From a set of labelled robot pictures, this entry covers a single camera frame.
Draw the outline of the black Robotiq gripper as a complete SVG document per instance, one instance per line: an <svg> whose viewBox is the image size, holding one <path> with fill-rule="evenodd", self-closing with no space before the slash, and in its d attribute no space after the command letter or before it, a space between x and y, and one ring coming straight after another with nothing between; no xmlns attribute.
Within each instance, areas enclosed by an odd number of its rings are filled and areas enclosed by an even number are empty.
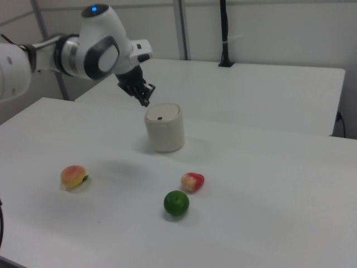
<svg viewBox="0 0 357 268"><path fill-rule="evenodd" d="M124 74L116 74L118 86L130 97L135 97L141 106L148 107L150 97L156 87L153 84L145 83L142 68L138 65L131 71Z"/></svg>

